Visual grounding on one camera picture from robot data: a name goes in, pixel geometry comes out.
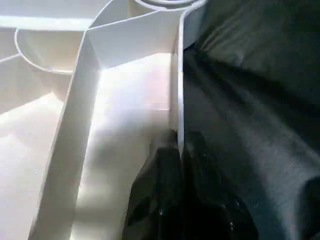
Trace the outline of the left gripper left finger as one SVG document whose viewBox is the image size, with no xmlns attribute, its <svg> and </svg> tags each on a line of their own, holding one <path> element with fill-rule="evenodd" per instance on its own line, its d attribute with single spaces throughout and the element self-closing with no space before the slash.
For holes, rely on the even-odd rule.
<svg viewBox="0 0 320 240">
<path fill-rule="evenodd" d="M 168 129 L 154 137 L 130 190 L 124 240 L 183 238 L 183 178 L 178 136 Z"/>
</svg>

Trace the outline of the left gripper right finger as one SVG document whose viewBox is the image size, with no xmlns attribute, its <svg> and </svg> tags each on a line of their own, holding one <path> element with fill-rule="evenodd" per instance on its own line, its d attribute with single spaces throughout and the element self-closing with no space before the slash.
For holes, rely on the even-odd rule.
<svg viewBox="0 0 320 240">
<path fill-rule="evenodd" d="M 204 139 L 196 135 L 183 154 L 175 131 L 161 140 L 159 239 L 259 239 L 251 214 L 214 166 Z"/>
</svg>

